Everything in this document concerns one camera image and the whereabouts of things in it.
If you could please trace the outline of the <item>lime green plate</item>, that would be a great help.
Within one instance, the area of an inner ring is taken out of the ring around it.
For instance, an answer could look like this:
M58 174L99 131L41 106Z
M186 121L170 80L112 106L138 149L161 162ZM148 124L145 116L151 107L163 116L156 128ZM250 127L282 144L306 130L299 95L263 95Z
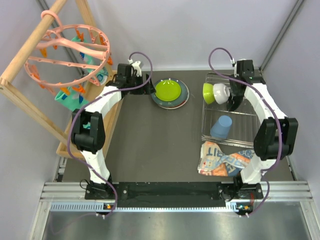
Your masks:
M181 87L177 81L161 80L155 86L155 96L164 102L176 100L181 94Z

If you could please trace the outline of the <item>dark blue speckled plate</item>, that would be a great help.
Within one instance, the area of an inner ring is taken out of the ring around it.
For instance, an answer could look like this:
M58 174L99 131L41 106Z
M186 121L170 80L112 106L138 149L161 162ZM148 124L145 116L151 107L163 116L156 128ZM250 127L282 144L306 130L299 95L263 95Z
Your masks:
M180 80L178 79L175 79L175 78L163 78L163 79L160 79L158 80L156 83L155 83L155 87L157 85L157 83L159 83L160 81L162 80L173 80L173 81L176 81L180 87L181 87L181 94L180 96L176 99L176 100L173 100L173 101L162 101L160 100L159 98L156 97L156 89L155 89L155 92L151 94L151 98L152 100L158 105L162 105L163 107L175 107L179 104L181 104L187 97L187 95L189 94L189 89L188 87Z

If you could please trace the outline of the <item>red teal floral plate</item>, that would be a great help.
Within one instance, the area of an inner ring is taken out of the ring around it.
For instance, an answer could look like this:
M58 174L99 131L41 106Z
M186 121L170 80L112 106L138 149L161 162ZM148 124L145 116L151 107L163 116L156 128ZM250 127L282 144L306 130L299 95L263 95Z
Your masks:
M186 98L185 98L185 100L184 100L182 103L178 104L177 106L174 106L174 107L165 107L165 106L162 106L161 104L158 104L158 106L159 106L160 108L166 109L166 110L175 110L175 109L178 109L178 108L181 108L182 106L184 106L184 105L188 102L189 98L190 98L190 94L188 93L187 96L186 96Z

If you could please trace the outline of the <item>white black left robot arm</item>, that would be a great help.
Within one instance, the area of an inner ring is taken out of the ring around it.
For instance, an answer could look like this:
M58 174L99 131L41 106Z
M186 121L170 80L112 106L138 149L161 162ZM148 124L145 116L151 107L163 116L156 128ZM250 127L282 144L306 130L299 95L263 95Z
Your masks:
M143 82L142 63L130 60L128 64L120 63L113 80L108 81L93 103L79 112L72 113L74 126L70 140L81 152L88 165L90 180L87 182L86 199L107 199L115 195L114 187L107 169L103 146L106 141L104 118L106 114L128 93L149 95L155 90L147 75Z

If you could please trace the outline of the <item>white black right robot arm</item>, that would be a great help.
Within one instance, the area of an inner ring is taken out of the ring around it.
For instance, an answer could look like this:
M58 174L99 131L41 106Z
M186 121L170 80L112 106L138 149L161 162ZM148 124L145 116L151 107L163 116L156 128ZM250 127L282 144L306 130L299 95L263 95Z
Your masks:
M248 100L260 124L253 140L254 155L248 166L234 177L232 194L237 198L250 195L261 198L260 181L280 160L292 154L299 124L296 118L287 117L279 109L263 77L255 75L252 60L232 59L231 64L234 72L228 77L227 110L234 112L243 100Z

